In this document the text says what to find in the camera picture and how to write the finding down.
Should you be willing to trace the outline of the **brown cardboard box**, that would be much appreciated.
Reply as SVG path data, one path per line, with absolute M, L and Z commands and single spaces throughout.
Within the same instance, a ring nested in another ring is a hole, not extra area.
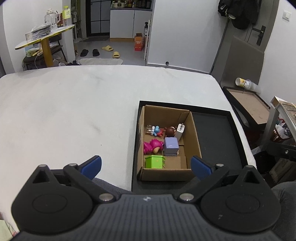
M 202 155 L 192 112 L 143 106 L 135 150 L 138 180 L 190 181 L 191 158 Z

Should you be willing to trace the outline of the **purple bunny cube toy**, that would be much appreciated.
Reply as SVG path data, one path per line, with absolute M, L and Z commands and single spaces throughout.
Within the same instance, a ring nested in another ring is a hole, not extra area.
M 178 140 L 175 137 L 165 137 L 164 139 L 164 155 L 177 156 L 179 152 Z

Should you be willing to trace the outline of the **green hexagonal container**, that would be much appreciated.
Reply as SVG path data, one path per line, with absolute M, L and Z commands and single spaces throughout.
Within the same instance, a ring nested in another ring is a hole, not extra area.
M 145 157 L 145 168 L 164 169 L 165 157 L 161 155 L 151 155 L 151 156 Z

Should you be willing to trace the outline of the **white charger block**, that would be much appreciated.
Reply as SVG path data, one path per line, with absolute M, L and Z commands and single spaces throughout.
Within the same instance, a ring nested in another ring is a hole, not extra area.
M 179 141 L 184 133 L 185 125 L 183 123 L 178 124 L 176 128 L 175 138 Z

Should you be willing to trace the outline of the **brown-haired doll head figurine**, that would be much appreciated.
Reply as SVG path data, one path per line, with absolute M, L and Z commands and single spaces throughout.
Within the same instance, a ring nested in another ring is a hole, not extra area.
M 177 128 L 175 126 L 170 126 L 165 128 L 165 137 L 174 137 L 176 134 Z

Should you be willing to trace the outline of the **pink doll figurine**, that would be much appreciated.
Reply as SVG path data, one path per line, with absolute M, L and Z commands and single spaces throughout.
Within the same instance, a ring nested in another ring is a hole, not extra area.
M 153 139 L 150 142 L 144 142 L 144 154 L 157 154 L 164 148 L 164 142 Z

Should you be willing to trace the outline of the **blue smurf figurine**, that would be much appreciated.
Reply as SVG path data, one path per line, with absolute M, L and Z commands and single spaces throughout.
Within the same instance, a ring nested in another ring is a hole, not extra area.
M 147 125 L 146 130 L 145 130 L 146 135 L 151 135 L 154 137 L 162 137 L 164 135 L 164 133 L 165 133 L 165 129 L 160 128 L 159 126 Z

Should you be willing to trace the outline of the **black framed brown board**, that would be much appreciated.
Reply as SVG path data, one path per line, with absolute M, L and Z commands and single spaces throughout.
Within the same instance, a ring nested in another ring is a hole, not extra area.
M 266 127 L 270 107 L 255 92 L 226 86 L 222 88 L 222 91 L 228 101 L 242 113 L 249 126 Z

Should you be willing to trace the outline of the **right black slipper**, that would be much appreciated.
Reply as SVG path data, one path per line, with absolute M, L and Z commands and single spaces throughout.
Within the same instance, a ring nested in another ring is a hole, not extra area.
M 93 55 L 93 57 L 97 57 L 100 55 L 100 52 L 98 51 L 98 49 L 93 49 L 92 55 Z

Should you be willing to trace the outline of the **right yellow slipper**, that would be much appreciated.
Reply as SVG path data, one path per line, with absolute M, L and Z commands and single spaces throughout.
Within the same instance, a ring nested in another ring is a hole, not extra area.
M 114 51 L 112 58 L 120 58 L 120 54 L 118 51 Z

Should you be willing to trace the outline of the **left black slipper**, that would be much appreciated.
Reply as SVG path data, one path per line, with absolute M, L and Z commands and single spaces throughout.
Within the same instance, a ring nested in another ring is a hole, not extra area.
M 81 51 L 81 53 L 80 53 L 80 57 L 85 57 L 85 56 L 87 56 L 87 54 L 88 54 L 88 50 L 87 49 L 83 49 L 82 51 Z

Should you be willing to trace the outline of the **left yellow slipper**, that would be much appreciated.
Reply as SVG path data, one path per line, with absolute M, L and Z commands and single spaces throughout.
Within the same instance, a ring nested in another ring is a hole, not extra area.
M 113 48 L 110 45 L 107 45 L 107 46 L 102 47 L 102 50 L 110 52 L 110 51 L 113 51 Z

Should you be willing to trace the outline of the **orange cardboard box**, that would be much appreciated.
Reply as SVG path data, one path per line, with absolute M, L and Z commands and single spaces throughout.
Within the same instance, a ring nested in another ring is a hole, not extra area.
M 135 51 L 142 51 L 145 44 L 145 36 L 142 33 L 136 33 L 134 37 L 134 50 Z

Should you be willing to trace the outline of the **white cabinet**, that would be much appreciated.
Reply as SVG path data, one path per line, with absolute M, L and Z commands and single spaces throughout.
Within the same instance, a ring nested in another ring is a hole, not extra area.
M 110 38 L 133 39 L 136 33 L 144 34 L 145 22 L 152 17 L 152 11 L 118 9 L 110 11 Z

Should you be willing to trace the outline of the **glass jar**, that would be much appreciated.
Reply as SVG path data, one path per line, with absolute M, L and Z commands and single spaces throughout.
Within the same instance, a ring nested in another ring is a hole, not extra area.
M 52 9 L 47 10 L 44 20 L 46 25 L 51 26 L 51 29 L 57 28 L 57 14 Z

